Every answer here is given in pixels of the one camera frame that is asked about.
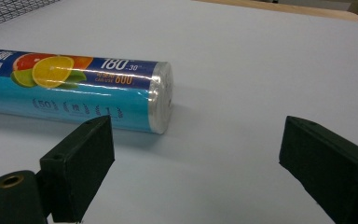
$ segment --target lime image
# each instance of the lime image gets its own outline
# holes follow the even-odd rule
[[[49,57],[34,65],[32,78],[40,87],[56,88],[65,83],[73,67],[74,60],[69,57]]]
[[[32,77],[32,69],[13,71],[10,77],[13,82],[21,87],[31,88],[36,86],[36,83]]]

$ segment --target white tabletop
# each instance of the white tabletop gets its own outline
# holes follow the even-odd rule
[[[114,130],[84,223],[333,223],[282,168],[288,115],[358,145],[358,22],[187,0],[64,0],[0,24],[0,49],[172,64],[163,135]],[[0,114],[0,175],[77,124]]]

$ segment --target wire mesh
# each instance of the wire mesh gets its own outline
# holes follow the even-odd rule
[[[0,23],[60,0],[0,0]]]

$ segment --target plastic wrap roll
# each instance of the plastic wrap roll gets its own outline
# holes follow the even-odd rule
[[[0,50],[0,113],[164,133],[171,99],[169,63]]]

